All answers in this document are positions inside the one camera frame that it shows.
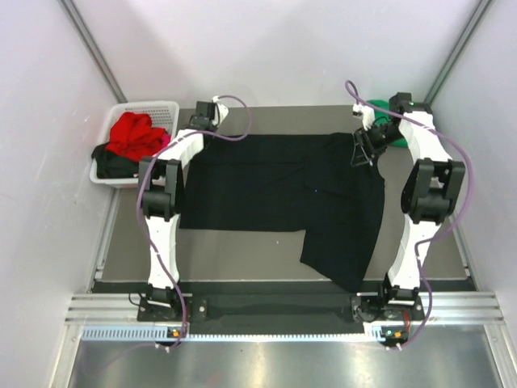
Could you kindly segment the black t shirt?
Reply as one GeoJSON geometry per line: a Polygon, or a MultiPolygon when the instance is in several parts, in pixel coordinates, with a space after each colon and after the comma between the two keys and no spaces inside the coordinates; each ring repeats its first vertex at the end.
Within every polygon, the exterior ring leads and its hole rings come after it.
{"type": "Polygon", "coordinates": [[[348,292],[371,262],[385,206],[376,165],[351,164],[349,133],[211,140],[189,163],[187,230],[304,231],[300,261],[348,292]]]}

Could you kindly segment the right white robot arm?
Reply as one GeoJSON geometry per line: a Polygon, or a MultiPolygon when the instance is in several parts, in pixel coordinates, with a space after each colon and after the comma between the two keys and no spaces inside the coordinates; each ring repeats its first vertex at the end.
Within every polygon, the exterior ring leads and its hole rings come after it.
{"type": "Polygon", "coordinates": [[[361,98],[355,100],[352,113],[362,120],[362,126],[353,134],[352,166],[372,166],[400,139],[406,141],[414,165],[401,192],[404,228],[393,264],[377,296],[357,296],[351,301],[355,319],[363,323],[419,314],[423,263],[431,241],[456,208],[467,171],[463,162],[444,149],[429,105],[399,92],[390,99],[384,111],[389,118],[382,124],[375,118],[379,110],[361,98]]]}

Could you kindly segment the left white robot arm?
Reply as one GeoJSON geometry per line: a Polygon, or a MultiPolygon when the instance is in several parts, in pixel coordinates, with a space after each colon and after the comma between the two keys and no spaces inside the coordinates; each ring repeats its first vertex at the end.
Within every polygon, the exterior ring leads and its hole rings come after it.
{"type": "Polygon", "coordinates": [[[187,127],[167,143],[158,158],[139,162],[137,220],[149,239],[150,273],[141,297],[138,319],[180,321],[186,313],[185,301],[177,290],[179,270],[176,260],[176,231],[185,191],[183,168],[204,148],[204,135],[214,133],[228,112],[216,101],[198,102],[187,127]]]}

